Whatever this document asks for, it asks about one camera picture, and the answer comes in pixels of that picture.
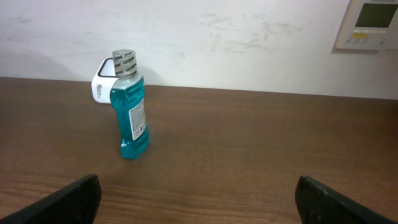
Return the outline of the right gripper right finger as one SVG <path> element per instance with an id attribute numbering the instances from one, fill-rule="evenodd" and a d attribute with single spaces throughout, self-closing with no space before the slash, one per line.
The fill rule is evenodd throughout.
<path id="1" fill-rule="evenodd" d="M 305 224 L 397 224 L 308 175 L 298 180 L 295 203 Z"/>

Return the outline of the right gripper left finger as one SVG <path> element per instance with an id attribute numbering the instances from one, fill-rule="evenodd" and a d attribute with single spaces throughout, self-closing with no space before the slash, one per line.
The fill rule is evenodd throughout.
<path id="1" fill-rule="evenodd" d="M 95 174 L 89 174 L 28 207 L 2 218 L 1 224 L 92 224 L 100 201 L 99 178 Z"/>

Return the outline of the blue mouthwash bottle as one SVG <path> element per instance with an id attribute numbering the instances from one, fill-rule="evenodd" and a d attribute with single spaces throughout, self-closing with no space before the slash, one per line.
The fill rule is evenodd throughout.
<path id="1" fill-rule="evenodd" d="M 111 106 L 116 111 L 124 159 L 138 158 L 149 145 L 149 125 L 144 108 L 144 77 L 137 69 L 136 53 L 121 49 L 113 52 L 117 80 L 110 91 Z"/>

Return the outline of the wall thermostat panel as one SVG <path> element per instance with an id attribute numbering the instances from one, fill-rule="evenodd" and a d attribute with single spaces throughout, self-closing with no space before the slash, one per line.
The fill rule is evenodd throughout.
<path id="1" fill-rule="evenodd" d="M 335 48 L 397 49 L 397 0 L 351 0 Z"/>

